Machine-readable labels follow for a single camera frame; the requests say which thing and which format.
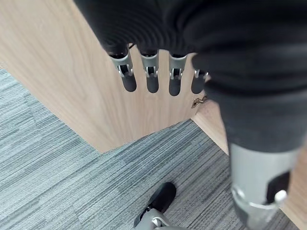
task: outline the metal hinge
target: metal hinge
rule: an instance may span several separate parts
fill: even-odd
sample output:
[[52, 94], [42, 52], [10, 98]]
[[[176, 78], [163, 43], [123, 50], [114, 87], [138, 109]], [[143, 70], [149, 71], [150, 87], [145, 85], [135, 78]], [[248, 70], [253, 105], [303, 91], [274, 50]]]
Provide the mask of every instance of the metal hinge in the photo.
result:
[[195, 108], [198, 104], [204, 104], [206, 100], [207, 100], [207, 95], [204, 95], [202, 99], [200, 98], [194, 99], [192, 104], [192, 109]]

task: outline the silver metal part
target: silver metal part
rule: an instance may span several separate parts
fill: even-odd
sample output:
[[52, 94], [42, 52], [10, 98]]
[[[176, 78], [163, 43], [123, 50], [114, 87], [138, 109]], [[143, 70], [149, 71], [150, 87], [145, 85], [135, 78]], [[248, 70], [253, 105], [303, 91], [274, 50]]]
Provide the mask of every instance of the silver metal part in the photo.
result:
[[184, 57], [173, 57], [169, 54], [168, 66], [169, 66], [169, 77], [174, 79], [174, 69], [179, 69], [178, 79], [180, 80], [186, 65], [187, 55]]
[[153, 67], [153, 70], [154, 70], [153, 76], [158, 77], [159, 53], [157, 52], [156, 55], [151, 56], [151, 57], [141, 55], [141, 59], [142, 59], [143, 68], [146, 72], [146, 77], [149, 77], [149, 71], [148, 71], [149, 67]]
[[246, 226], [260, 230], [271, 220], [287, 197], [285, 190], [266, 204], [268, 184], [293, 169], [299, 149], [288, 152], [259, 152], [230, 144], [232, 194], [236, 212]]
[[146, 212], [135, 230], [187, 230], [180, 227], [170, 227], [168, 219], [158, 210], [151, 209]]
[[132, 69], [133, 63], [132, 63], [132, 60], [131, 60], [131, 55], [130, 55], [129, 50], [128, 50], [127, 55], [123, 58], [113, 58], [113, 57], [110, 57], [110, 58], [111, 58], [115, 68], [118, 70], [118, 72], [119, 72], [119, 74], [122, 78], [125, 77], [124, 76], [125, 71], [123, 71], [124, 66], [127, 66], [128, 73], [130, 75], [133, 74], [133, 69]]
[[[199, 75], [200, 75], [200, 69], [196, 69], [196, 70], [194, 70], [194, 77], [195, 78], [198, 78], [199, 77]], [[209, 75], [209, 73], [208, 72], [206, 72], [206, 74], [205, 75], [203, 75], [203, 79], [205, 80], [206, 79], [206, 77]]]

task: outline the robotic hand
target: robotic hand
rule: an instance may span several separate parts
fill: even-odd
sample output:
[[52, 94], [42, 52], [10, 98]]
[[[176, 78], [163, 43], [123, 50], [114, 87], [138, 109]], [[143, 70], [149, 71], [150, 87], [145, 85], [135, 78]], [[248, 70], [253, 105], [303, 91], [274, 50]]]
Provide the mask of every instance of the robotic hand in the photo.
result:
[[185, 55], [197, 53], [195, 72], [210, 73], [204, 89], [219, 104], [226, 129], [236, 212], [250, 229], [262, 229], [287, 198], [307, 130], [307, 2], [75, 2], [130, 92], [136, 82], [128, 43], [138, 46], [153, 93], [157, 50], [170, 51], [173, 96]]

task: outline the floor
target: floor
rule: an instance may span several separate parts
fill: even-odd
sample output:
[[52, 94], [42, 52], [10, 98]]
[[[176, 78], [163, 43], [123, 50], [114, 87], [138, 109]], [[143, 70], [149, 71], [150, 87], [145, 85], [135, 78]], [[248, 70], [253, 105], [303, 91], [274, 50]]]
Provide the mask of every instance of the floor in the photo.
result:
[[[0, 230], [131, 230], [166, 181], [174, 225], [242, 230], [228, 160], [191, 120], [100, 154], [0, 70]], [[279, 211], [267, 229], [297, 227]]]

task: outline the wood grain surface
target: wood grain surface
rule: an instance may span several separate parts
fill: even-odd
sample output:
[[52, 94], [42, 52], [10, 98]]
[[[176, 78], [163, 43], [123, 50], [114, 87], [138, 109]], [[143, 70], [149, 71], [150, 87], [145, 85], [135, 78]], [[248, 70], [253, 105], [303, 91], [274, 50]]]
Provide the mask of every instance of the wood grain surface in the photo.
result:
[[[227, 140], [218, 104], [207, 101], [192, 120], [226, 153]], [[301, 230], [307, 230], [307, 147], [304, 147], [292, 173], [289, 197], [281, 208]]]
[[168, 92], [168, 52], [160, 51], [159, 91], [149, 93], [141, 58], [125, 91], [106, 52], [72, 0], [0, 0], [0, 68], [101, 152], [195, 115], [188, 57], [181, 92]]

